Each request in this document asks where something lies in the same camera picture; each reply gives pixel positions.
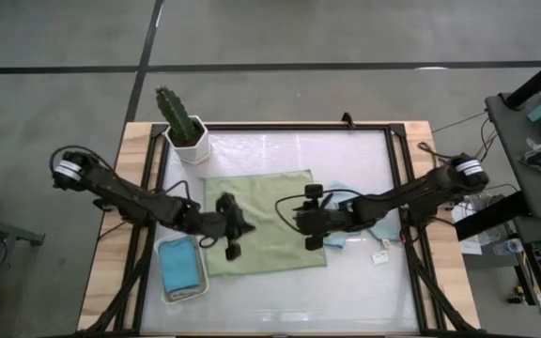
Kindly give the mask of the white paper sheet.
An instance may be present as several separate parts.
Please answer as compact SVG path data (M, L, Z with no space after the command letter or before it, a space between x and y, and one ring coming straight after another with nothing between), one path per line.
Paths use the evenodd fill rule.
M455 205L451 210L451 216L454 223L471 216L473 213L473 206L469 202L462 202ZM483 253L481 243L477 235L459 241L459 247L463 254L481 255Z

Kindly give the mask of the yellow and black tool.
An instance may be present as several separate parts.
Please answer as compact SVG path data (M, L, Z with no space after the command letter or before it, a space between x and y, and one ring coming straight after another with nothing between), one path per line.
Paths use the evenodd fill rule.
M526 301L525 291L521 285L516 285L512 289L512 293L506 299L511 304L522 304Z

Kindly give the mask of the white plastic tray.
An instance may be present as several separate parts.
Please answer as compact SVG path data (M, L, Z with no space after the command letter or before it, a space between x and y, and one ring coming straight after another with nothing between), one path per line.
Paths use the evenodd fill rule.
M163 285L162 285L161 299L162 299L162 302L164 302L166 304L175 304L175 303L179 303L179 302L189 300L189 299L192 299L192 298L195 298L195 297L199 297L199 296L205 294L208 291L208 288L209 288L208 272L207 272L205 262L204 262L204 259L203 259L202 253L201 253L201 248L199 246L198 239L197 239L197 237L194 237L194 236L172 235L172 236L168 236L168 237L164 237L164 238L159 238L154 243L154 251L155 251L157 259L158 259L158 266L159 266L159 269L160 269L161 280L162 280L162 273L161 273L161 266L160 266L160 261L159 261L159 257L158 257L158 247L159 247L159 245L162 242L174 240L174 239L177 239L177 238L183 238L183 237L189 237L192 240L193 246L194 246L194 248L196 250L196 255L199 258L198 269L199 269L199 276L200 276L200 285L198 287L195 287L195 288L184 289L184 290L179 290L179 291L169 292L169 293L164 291Z

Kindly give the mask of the clear plastic bottle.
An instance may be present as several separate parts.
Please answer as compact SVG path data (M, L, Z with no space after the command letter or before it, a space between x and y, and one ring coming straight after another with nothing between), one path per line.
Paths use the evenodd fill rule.
M524 251L523 244L519 238L510 238L508 240L496 243L492 247L493 253L499 256L520 254Z

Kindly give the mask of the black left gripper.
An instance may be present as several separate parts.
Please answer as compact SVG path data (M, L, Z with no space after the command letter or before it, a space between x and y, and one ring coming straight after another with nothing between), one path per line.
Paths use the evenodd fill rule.
M232 193L221 194L216 200L216 211L198 214L200 221L198 230L201 237L238 239L255 231L255 227L245 220L243 210L238 206ZM229 240L224 254L227 261L234 261L241 256L241 247L235 240Z

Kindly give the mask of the green cactus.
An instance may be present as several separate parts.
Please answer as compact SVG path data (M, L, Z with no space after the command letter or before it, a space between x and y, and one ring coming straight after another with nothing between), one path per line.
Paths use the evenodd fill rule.
M188 146L197 134L180 97L166 86L156 88L156 101L162 116L167 121L171 139L177 146Z

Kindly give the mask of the black slanted pole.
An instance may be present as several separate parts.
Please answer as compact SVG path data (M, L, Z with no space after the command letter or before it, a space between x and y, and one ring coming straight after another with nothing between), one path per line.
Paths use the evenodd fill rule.
M508 95L504 99L504 104L509 109L517 109L539 91L541 91L541 70L512 94Z

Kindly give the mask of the teal microfiber towel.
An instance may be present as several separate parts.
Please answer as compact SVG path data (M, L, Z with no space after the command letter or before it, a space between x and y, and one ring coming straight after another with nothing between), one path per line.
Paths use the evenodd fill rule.
M195 288L200 285L199 258L189 237L162 242L158 257L165 292Z

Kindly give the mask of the pale green microfiber towel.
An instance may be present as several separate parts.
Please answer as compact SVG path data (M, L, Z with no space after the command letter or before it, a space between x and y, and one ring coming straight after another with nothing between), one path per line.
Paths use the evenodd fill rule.
M243 210L245 221L255 227L239 239L241 256L233 261L225 258L224 240L205 250L209 275L245 275L326 266L324 251L306 250L304 237L283 222L303 201L304 187L313 182L309 170L205 179L206 209L214 210L221 194L231 193Z

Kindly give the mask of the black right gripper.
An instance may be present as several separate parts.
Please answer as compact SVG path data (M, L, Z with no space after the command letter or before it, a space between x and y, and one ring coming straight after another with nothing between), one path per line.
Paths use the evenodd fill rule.
M324 247L321 235L345 231L352 226L352 214L334 209L318 209L323 198L322 184L308 184L304 187L303 207L296 209L293 219L299 232L307 237L304 247L307 251L316 251Z

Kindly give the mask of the light blue microfiber towel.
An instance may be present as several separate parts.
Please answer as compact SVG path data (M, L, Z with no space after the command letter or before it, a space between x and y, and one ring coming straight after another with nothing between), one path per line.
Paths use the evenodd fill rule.
M329 209L338 209L338 204L340 202L354 198L356 194L353 192L365 194L364 190L357 187L351 187L340 181L333 181L329 185L328 190L337 190L337 192L333 194L332 200L329 204ZM330 248L343 249L350 238L359 237L363 232L367 232L373 238L379 241L399 241L398 233L400 228L401 225L398 212L394 209L391 210L383 219L377 221L372 227L366 228L363 231L351 233L336 232L328 235L324 239L324 245Z

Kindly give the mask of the grey workstation cart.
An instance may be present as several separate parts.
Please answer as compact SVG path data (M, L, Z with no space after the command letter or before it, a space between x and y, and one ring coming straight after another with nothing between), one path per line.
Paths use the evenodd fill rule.
M541 127L526 117L541 103L541 96L534 96L513 110L504 104L507 96L488 97L486 106L489 120L500 137L519 191L457 222L456 233L462 240L511 221L524 247L526 243L541 241L541 173L519 161L528 149L527 139L541 144Z

